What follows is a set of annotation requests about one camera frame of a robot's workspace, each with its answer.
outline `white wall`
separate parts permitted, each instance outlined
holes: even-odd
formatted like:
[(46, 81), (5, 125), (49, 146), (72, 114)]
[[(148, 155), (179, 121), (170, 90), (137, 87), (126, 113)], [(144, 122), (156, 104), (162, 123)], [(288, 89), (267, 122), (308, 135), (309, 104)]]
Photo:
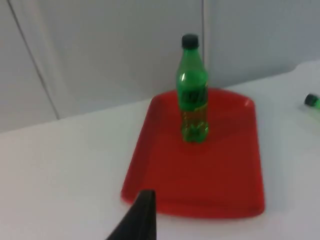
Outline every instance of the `white wall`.
[(0, 0), (0, 133), (53, 120), (8, 3)]
[(204, 0), (204, 16), (212, 85), (278, 74), (320, 58), (319, 0)]
[(61, 117), (173, 89), (181, 36), (202, 40), (200, 0), (11, 2)]

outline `black bottle cap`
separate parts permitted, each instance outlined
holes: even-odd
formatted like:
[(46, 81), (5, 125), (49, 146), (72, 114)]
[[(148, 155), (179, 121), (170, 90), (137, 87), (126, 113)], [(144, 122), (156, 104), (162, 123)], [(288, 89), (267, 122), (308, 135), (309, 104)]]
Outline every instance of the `black bottle cap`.
[(197, 49), (199, 47), (199, 40), (196, 34), (186, 34), (182, 37), (182, 48), (183, 49)]
[(308, 94), (304, 100), (304, 104), (308, 105), (310, 107), (314, 107), (316, 105), (316, 102), (318, 101), (318, 97), (314, 94)]

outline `plastic tray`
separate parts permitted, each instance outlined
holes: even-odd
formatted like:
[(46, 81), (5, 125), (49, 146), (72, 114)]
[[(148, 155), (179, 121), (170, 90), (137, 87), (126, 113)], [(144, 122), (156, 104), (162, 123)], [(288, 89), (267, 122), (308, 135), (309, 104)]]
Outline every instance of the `plastic tray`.
[(222, 89), (208, 91), (209, 134), (183, 142), (175, 91), (149, 106), (123, 184), (132, 203), (154, 189), (157, 211), (194, 218), (244, 218), (265, 209), (254, 102)]

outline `table surface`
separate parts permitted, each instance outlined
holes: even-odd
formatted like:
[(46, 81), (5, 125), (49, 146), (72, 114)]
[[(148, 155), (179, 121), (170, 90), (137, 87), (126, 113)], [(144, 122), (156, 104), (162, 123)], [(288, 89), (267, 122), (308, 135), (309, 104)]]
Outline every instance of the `table surface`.
[[(228, 89), (256, 104), (266, 210), (248, 219), (157, 215), (159, 240), (320, 235), (320, 61)], [(0, 134), (0, 239), (103, 240), (129, 206), (122, 184), (150, 100)]]

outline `green bottle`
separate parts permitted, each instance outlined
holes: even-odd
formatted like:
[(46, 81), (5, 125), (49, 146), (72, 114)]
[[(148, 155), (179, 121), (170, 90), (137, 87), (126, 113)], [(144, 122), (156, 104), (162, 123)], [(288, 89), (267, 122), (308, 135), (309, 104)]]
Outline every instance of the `green bottle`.
[(183, 55), (176, 73), (176, 90), (182, 118), (183, 140), (201, 143), (209, 132), (208, 73), (198, 47), (197, 35), (186, 34), (182, 37)]

